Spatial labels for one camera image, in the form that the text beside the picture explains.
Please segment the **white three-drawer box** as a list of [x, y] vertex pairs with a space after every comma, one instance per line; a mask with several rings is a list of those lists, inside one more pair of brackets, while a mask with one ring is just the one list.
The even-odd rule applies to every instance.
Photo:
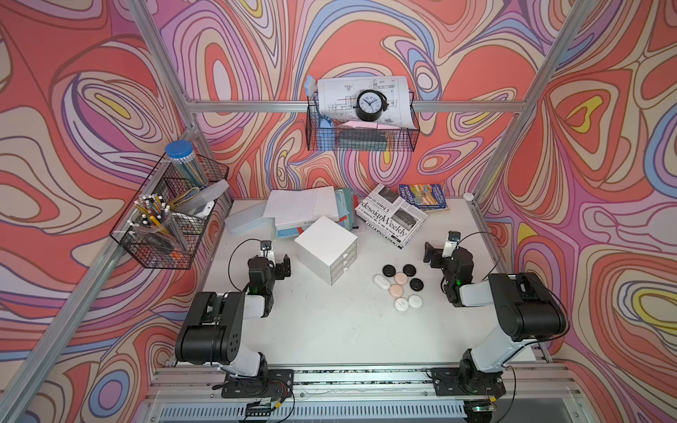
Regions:
[[316, 220], [294, 242], [300, 262], [330, 286], [357, 257], [358, 237], [326, 216]]

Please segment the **black earphone case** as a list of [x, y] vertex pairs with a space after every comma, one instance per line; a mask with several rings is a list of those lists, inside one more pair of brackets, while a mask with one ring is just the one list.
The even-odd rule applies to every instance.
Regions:
[[395, 276], [397, 271], [396, 271], [396, 268], [393, 265], [386, 264], [382, 269], [382, 273], [383, 273], [384, 276], [391, 278], [391, 277]]
[[412, 264], [406, 264], [403, 267], [403, 273], [407, 275], [408, 278], [414, 278], [416, 276], [417, 270]]
[[421, 292], [424, 289], [424, 283], [419, 278], [412, 278], [409, 285], [414, 292]]

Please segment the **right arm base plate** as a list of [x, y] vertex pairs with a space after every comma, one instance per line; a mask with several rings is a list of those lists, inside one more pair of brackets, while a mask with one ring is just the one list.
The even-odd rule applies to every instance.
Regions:
[[438, 397], [496, 397], [506, 394], [502, 372], [484, 373], [472, 367], [428, 370]]

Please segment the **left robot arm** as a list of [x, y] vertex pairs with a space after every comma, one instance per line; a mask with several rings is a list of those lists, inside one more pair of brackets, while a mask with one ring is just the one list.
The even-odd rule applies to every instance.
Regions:
[[291, 276], [288, 256], [275, 264], [266, 257], [248, 260], [246, 290], [225, 294], [201, 292], [195, 296], [175, 346], [176, 360], [218, 367], [243, 378], [264, 377], [267, 361], [243, 343], [243, 322], [269, 317], [275, 283]]

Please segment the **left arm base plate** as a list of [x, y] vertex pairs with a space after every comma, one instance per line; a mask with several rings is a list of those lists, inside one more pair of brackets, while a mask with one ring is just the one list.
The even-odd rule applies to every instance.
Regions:
[[265, 375], [252, 377], [227, 377], [219, 391], [222, 398], [272, 398], [285, 399], [292, 394], [294, 370], [273, 369]]

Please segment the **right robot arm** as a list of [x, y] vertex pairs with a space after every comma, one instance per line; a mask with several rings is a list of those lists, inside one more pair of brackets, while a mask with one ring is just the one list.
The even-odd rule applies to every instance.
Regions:
[[497, 326], [460, 361], [458, 384], [468, 393], [498, 384], [505, 365], [523, 349], [569, 327], [564, 306], [533, 272], [490, 273], [474, 283], [474, 256], [449, 241], [441, 249], [425, 243], [423, 262], [442, 271], [442, 291], [452, 306], [495, 310]]

